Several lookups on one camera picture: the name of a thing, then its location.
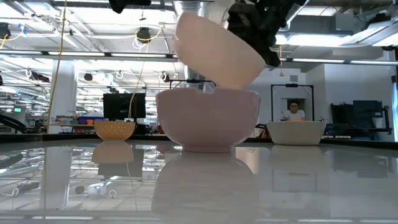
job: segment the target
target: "woven basket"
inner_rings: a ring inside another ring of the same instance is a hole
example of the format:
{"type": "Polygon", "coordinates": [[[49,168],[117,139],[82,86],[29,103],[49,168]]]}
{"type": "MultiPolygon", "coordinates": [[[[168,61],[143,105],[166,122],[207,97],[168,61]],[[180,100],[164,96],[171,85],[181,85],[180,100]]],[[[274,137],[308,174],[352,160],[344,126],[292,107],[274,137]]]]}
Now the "woven basket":
{"type": "Polygon", "coordinates": [[[95,121],[95,133],[102,140],[126,140],[132,136],[136,124],[124,121],[95,121]]]}
{"type": "Polygon", "coordinates": [[[122,164],[134,161],[134,153],[124,141],[104,141],[94,149],[91,161],[97,164],[122,164]]]}

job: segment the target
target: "wall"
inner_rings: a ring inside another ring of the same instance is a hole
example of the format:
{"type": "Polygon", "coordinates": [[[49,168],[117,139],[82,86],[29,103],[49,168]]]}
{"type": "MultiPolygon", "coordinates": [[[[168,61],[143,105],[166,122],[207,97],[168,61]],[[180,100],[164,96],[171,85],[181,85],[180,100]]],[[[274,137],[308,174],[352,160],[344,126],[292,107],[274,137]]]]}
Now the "wall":
{"type": "MultiPolygon", "coordinates": [[[[255,91],[261,96],[259,123],[265,124],[271,120],[271,84],[286,84],[290,82],[290,75],[298,75],[298,84],[305,84],[305,75],[300,69],[285,68],[284,76],[280,76],[280,69],[264,70],[247,89],[255,91]]],[[[274,121],[281,119],[280,109],[284,98],[311,98],[302,88],[274,87],[274,121]]]]}
{"type": "MultiPolygon", "coordinates": [[[[378,60],[388,60],[387,54],[378,60]]],[[[391,75],[395,68],[374,65],[320,65],[306,73],[308,84],[315,89],[315,118],[331,120],[330,104],[353,100],[382,100],[392,108],[391,75]]],[[[389,111],[392,126],[392,110],[389,111]]],[[[394,141],[394,135],[379,134],[383,141],[394,141]]]]}

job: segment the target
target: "person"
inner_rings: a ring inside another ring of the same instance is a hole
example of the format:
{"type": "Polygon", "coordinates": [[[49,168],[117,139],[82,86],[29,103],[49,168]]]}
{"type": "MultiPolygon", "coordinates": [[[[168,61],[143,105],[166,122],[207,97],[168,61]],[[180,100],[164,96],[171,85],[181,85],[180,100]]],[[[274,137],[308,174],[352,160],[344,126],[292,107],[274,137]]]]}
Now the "person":
{"type": "Polygon", "coordinates": [[[298,101],[291,101],[289,105],[289,110],[285,111],[283,114],[284,121],[303,121],[305,119],[305,113],[299,110],[298,101]]]}

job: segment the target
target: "large white bowl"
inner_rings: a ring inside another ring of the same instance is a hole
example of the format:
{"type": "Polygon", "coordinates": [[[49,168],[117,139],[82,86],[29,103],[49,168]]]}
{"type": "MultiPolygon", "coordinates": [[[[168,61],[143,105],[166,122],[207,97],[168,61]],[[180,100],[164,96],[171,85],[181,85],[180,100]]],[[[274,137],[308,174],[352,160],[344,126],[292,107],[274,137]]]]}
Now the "large white bowl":
{"type": "Polygon", "coordinates": [[[325,122],[279,121],[267,123],[267,129],[275,144],[291,146],[316,146],[319,144],[325,122]]]}
{"type": "Polygon", "coordinates": [[[178,58],[223,88],[243,89],[266,66],[264,59],[245,41],[196,14],[181,15],[176,36],[178,58]]]}
{"type": "Polygon", "coordinates": [[[229,152],[253,132],[260,96],[247,90],[176,88],[156,96],[164,133],[191,152],[229,152]]]}

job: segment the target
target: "computer monitor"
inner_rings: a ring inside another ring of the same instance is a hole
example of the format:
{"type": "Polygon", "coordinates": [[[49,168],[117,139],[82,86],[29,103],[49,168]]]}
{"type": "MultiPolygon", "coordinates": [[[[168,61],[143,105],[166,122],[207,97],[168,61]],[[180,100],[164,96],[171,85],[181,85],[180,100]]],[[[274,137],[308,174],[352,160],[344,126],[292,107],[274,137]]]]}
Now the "computer monitor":
{"type": "MultiPolygon", "coordinates": [[[[132,93],[104,94],[104,118],[110,121],[128,118],[132,93]]],[[[131,118],[145,118],[145,93],[136,93],[131,104],[131,118]]]]}
{"type": "Polygon", "coordinates": [[[354,100],[353,108],[357,117],[383,117],[383,105],[381,100],[354,100]]]}

